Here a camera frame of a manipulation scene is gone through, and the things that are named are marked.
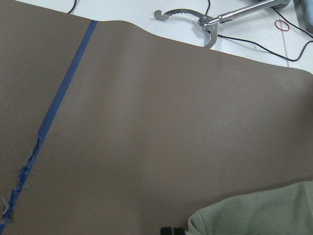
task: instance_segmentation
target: metal pole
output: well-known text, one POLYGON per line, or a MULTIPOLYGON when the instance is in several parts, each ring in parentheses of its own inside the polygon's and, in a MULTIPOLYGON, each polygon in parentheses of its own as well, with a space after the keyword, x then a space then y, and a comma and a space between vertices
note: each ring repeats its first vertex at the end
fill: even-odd
POLYGON ((205 23, 204 26, 212 25, 214 23, 225 23, 227 21, 232 21, 233 19, 239 18, 241 16, 245 16, 245 15, 251 14, 253 12, 262 10, 264 8, 278 5, 278 4, 283 3, 283 2, 286 2, 286 0, 262 1, 262 2, 259 2, 257 4, 246 6, 246 7, 240 8, 238 10, 230 11, 230 12, 224 13, 222 15, 219 15, 218 17, 210 20, 208 23, 205 23))

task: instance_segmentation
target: knit fabric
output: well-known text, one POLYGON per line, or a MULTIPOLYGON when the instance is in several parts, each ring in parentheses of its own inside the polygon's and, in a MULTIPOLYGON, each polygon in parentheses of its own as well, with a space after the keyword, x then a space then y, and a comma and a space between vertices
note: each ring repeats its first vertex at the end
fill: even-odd
POLYGON ((313 181, 225 199, 188 227, 187 235, 313 235, 313 181))

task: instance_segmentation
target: black object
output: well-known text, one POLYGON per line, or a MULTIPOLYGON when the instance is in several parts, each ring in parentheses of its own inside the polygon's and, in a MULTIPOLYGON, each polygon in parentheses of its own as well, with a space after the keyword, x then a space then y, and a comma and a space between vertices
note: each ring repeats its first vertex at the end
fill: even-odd
POLYGON ((70 14, 70 13, 75 9, 76 4, 77 4, 77 0, 75 0, 73 7, 72 7, 72 9, 70 9, 70 11, 68 12, 68 14, 70 14))
POLYGON ((210 1, 210 0, 207 0, 207 2, 208 2, 208 5, 207 5, 206 12, 205 12, 206 15, 207 15, 207 13, 209 12, 209 9, 210 9, 210 6, 211 6, 211 1, 210 1))
POLYGON ((186 235, 183 228, 174 228, 174 235, 186 235))
POLYGON ((161 235, 172 235, 172 227, 161 228, 161 235))
MULTIPOLYGON (((161 235, 173 235, 172 227, 161 228, 161 235)), ((174 235, 186 235, 183 228, 174 228, 174 235)))

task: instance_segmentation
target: blue painter's tape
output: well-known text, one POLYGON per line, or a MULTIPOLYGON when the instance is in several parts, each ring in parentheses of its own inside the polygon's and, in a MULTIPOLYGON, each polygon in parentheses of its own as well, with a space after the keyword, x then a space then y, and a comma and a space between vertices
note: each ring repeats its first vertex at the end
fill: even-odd
POLYGON ((98 21, 91 21, 87 31, 85 32, 85 35, 76 51, 76 54, 67 70, 67 73, 65 74, 65 77, 48 109, 47 114, 45 115, 45 118, 38 130, 37 133, 37 142, 28 157, 26 163, 23 165, 23 167, 20 169, 18 183, 14 189, 12 189, 9 199, 7 202, 7 210, 2 214, 3 221, 0 223, 0 235, 3 233, 3 230, 5 229, 6 224, 10 221, 10 216, 13 212, 14 206, 18 200, 18 197, 23 189, 23 186, 27 180, 27 177, 35 163, 35 160, 37 158, 37 155, 40 151, 40 148, 42 144, 45 141, 45 137, 49 131, 49 128, 53 122, 53 119, 62 103, 62 100, 64 98, 65 93, 67 92, 68 86, 70 85, 70 82, 72 81, 72 78, 76 72, 76 69, 79 65, 79 62, 84 54, 84 51, 88 45, 88 42, 92 36, 92 33, 94 32, 98 21))

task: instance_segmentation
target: metal claw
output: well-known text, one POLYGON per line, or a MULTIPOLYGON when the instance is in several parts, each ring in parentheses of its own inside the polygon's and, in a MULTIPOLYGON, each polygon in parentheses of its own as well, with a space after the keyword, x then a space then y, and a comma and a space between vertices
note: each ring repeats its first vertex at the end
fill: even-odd
POLYGON ((209 43, 205 45, 206 48, 211 48, 217 41, 217 28, 218 24, 212 24, 208 26, 204 26, 205 23, 207 23, 209 20, 213 19, 210 16, 201 14, 200 12, 190 10, 190 9, 175 9, 175 10, 170 10, 168 12, 165 12, 164 15, 162 15, 162 12, 160 10, 155 11, 155 19, 159 21, 165 21, 167 20, 170 16, 174 14, 191 14, 195 17, 198 17, 198 24, 202 27, 203 31, 209 32, 209 43))

